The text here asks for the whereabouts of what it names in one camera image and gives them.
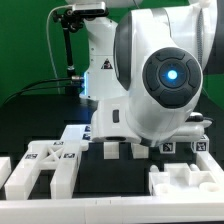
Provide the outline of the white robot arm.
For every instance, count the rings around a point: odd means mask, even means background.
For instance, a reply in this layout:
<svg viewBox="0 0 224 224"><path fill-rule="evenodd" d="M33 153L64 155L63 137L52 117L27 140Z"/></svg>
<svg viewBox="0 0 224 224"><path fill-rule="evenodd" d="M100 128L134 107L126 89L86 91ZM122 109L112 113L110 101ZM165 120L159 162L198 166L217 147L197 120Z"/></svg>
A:
<svg viewBox="0 0 224 224"><path fill-rule="evenodd" d="M66 1L89 32L92 62L81 95L98 104L92 141L199 140L210 124L194 110L203 76L224 72L224 0L131 10L120 22L107 9L141 0Z"/></svg>

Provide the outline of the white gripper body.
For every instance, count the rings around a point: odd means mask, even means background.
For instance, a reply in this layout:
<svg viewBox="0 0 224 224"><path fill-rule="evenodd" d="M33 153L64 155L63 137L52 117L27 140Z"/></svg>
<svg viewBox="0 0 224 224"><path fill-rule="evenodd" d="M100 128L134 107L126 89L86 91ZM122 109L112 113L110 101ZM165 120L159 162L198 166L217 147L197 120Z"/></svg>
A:
<svg viewBox="0 0 224 224"><path fill-rule="evenodd" d="M211 124L211 118L187 108L143 105L131 114L127 99L109 99L100 101L92 116L91 140L134 144L195 142Z"/></svg>

